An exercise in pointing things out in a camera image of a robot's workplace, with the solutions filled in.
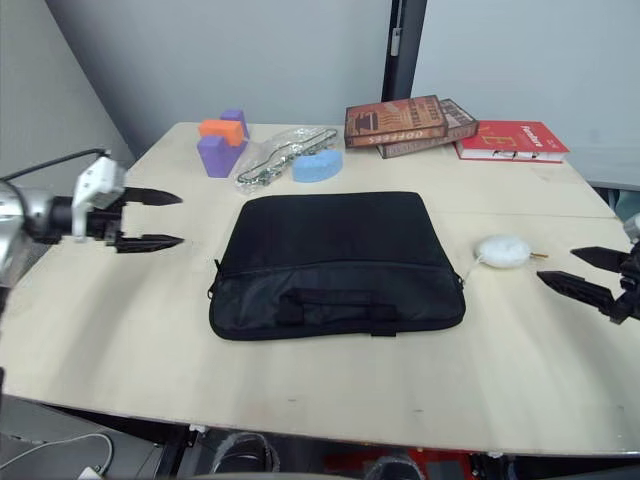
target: black laptop bag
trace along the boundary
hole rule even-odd
[[[416,193],[248,201],[217,265],[209,320],[229,340],[395,336],[452,327],[465,312]]]

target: gray wall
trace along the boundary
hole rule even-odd
[[[0,0],[0,175],[93,146],[133,162],[44,0]],[[89,161],[18,183],[68,195]]]
[[[342,123],[380,100],[391,0],[48,0],[139,155],[180,121]]]
[[[624,177],[640,168],[638,20],[637,0],[429,0],[412,93],[544,121],[587,179]]]

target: white cable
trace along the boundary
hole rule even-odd
[[[482,260],[483,260],[482,256],[479,256],[478,258],[476,258],[476,261],[473,262],[473,265],[471,265],[471,267],[469,267],[469,270],[467,270],[466,275],[462,279],[462,284],[463,285],[466,285],[467,280],[469,280],[469,276],[471,275],[471,272],[473,272],[474,268],[476,268],[478,265],[480,265],[480,262],[482,262]]]
[[[91,438],[91,437],[102,438],[105,442],[107,442],[107,445],[109,447],[109,453],[107,454],[107,458],[104,461],[104,465],[102,465],[102,467],[98,471],[98,473],[100,475],[104,475],[104,473],[107,471],[107,469],[111,465],[111,460],[113,460],[113,442],[111,441],[111,439],[109,437],[107,437],[103,433],[88,433],[86,435],[80,435],[79,437],[69,438],[67,440],[58,440],[56,442],[43,443],[42,445],[38,445],[37,447],[34,447],[31,450],[27,450],[26,452],[22,452],[20,455],[18,455],[16,457],[13,457],[8,462],[3,463],[2,465],[0,465],[0,470],[4,470],[9,465],[11,465],[13,462],[17,462],[21,458],[24,458],[27,455],[31,455],[32,453],[40,450],[41,448],[51,447],[51,446],[54,446],[54,445],[64,445],[64,444],[67,444],[67,443],[73,443],[73,442],[77,442],[79,440],[84,440],[85,438]]]

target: brown book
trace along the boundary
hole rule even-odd
[[[440,106],[449,124],[449,131],[446,137],[378,145],[378,151],[382,158],[392,158],[419,152],[437,145],[455,142],[461,138],[472,137],[476,134],[478,121],[460,108],[453,100],[450,98],[440,100]]]
[[[435,95],[348,107],[344,122],[347,147],[439,138],[446,134],[447,121]]]

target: black door frame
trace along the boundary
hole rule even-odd
[[[387,59],[382,86],[383,102],[410,98],[413,77],[418,62],[420,36],[427,8],[427,0],[392,0],[387,41]],[[400,11],[400,47],[397,56],[391,56],[391,36]]]

